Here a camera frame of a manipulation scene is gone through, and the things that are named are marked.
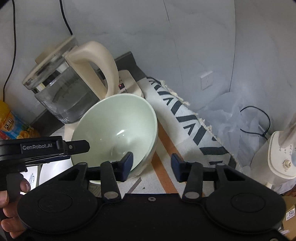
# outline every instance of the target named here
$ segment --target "cardboard box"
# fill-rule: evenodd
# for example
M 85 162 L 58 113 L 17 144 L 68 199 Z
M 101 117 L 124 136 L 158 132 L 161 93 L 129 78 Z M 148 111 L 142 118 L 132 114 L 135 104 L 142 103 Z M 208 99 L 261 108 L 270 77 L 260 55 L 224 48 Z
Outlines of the cardboard box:
M 284 230 L 289 230 L 289 233 L 285 234 L 285 236 L 289 240 L 292 240 L 296 237 L 296 197 L 284 196 L 283 199 L 286 203 L 286 214 L 283 219 L 283 228 Z

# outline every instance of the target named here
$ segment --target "bowl rim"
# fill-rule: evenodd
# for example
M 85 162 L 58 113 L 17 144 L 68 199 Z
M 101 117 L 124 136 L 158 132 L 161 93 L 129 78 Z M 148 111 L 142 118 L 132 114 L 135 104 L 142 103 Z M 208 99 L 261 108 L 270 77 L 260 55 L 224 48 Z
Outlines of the bowl rim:
M 150 110 L 151 110 L 151 112 L 152 112 L 153 119 L 154 119 L 154 126 L 155 126 L 155 131 L 154 131 L 154 133 L 153 133 L 152 142 L 151 142 L 151 144 L 150 144 L 150 146 L 149 146 L 149 148 L 148 148 L 148 151 L 146 152 L 146 154 L 145 154 L 145 156 L 142 158 L 142 160 L 140 160 L 139 163 L 138 163 L 134 168 L 131 169 L 131 171 L 132 171 L 132 170 L 135 169 L 135 168 L 136 168 L 141 162 L 143 162 L 143 161 L 145 161 L 145 160 L 147 159 L 149 153 L 152 151 L 152 148 L 153 148 L 153 146 L 154 146 L 155 140 L 158 138 L 158 136 L 157 136 L 157 134 L 158 134 L 158 122 L 157 122 L 156 113 L 155 113 L 155 111 L 154 111 L 152 105 L 151 105 L 151 104 L 150 104 L 145 98 L 143 98 L 143 97 L 141 97 L 141 96 L 138 96 L 138 95 L 135 95 L 135 94 L 132 94 L 132 93 L 119 93 L 119 94 L 115 94 L 115 95 L 109 96 L 109 97 L 107 97 L 107 98 L 105 98 L 105 99 L 103 99 L 103 100 L 98 101 L 98 102 L 97 102 L 96 104 L 94 104 L 91 108 L 89 108 L 89 109 L 87 110 L 87 112 L 85 112 L 84 115 L 82 116 L 82 118 L 79 120 L 78 125 L 76 126 L 76 128 L 75 128 L 75 130 L 74 130 L 74 132 L 73 132 L 73 135 L 72 135 L 72 137 L 71 137 L 71 141 L 73 141 L 73 136 L 74 136 L 74 134 L 75 134 L 76 129 L 79 127 L 80 122 L 85 118 L 85 116 L 86 116 L 89 112 L 92 111 L 93 108 L 95 108 L 97 105 L 99 105 L 99 104 L 102 103 L 103 101 L 106 101 L 106 100 L 111 99 L 111 98 L 120 98 L 120 97 L 123 96 L 123 95 L 125 95 L 125 96 L 132 96 L 133 98 L 138 98 L 138 99 L 140 99 L 141 101 L 144 101 L 144 102 L 148 105 L 148 107 L 150 108 Z

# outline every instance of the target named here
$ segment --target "orange stripe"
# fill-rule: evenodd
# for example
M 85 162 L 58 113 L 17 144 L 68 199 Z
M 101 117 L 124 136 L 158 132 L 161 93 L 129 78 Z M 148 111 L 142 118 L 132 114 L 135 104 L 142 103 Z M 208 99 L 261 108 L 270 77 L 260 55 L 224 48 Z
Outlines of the orange stripe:
M 178 193 L 156 152 L 152 157 L 151 164 L 165 192 Z
M 157 122 L 158 122 L 158 137 L 161 140 L 163 146 L 165 147 L 167 153 L 169 154 L 169 156 L 171 156 L 173 153 L 176 153 L 183 161 L 184 160 L 183 157 L 178 152 L 177 148 L 175 147 L 174 143 L 171 141 L 171 139 L 167 135 L 161 123 L 159 121 Z

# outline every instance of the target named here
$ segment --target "black circular disc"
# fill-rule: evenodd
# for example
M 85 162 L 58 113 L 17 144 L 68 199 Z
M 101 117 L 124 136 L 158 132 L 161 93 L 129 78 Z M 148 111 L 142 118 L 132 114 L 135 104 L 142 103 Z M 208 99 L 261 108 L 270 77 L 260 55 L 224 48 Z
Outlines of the black circular disc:
M 17 213 L 25 226 L 44 234 L 61 234 L 86 223 L 97 210 L 97 199 L 75 182 L 59 181 L 27 193 Z
M 283 219 L 286 205 L 281 196 L 263 185 L 228 182 L 206 200 L 208 214 L 220 225 L 237 232 L 263 232 Z

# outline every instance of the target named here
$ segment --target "patterned cloth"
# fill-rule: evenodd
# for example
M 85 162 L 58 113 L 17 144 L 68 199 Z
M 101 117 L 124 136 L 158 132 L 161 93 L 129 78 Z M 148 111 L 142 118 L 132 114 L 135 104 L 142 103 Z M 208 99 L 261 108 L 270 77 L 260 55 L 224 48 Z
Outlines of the patterned cloth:
M 170 165 L 170 156 L 177 153 L 188 162 L 198 161 L 204 167 L 224 163 L 239 169 L 239 165 L 228 151 L 202 125 L 195 113 L 161 86 L 157 80 L 144 78 L 137 82 L 145 99 L 152 105 L 158 119 L 158 142 L 151 164 L 137 177 L 118 183 L 121 196 L 125 193 L 183 194 L 185 183 L 179 183 Z M 100 186 L 89 186 L 100 196 Z M 208 196 L 214 191 L 213 182 L 204 182 L 203 192 Z

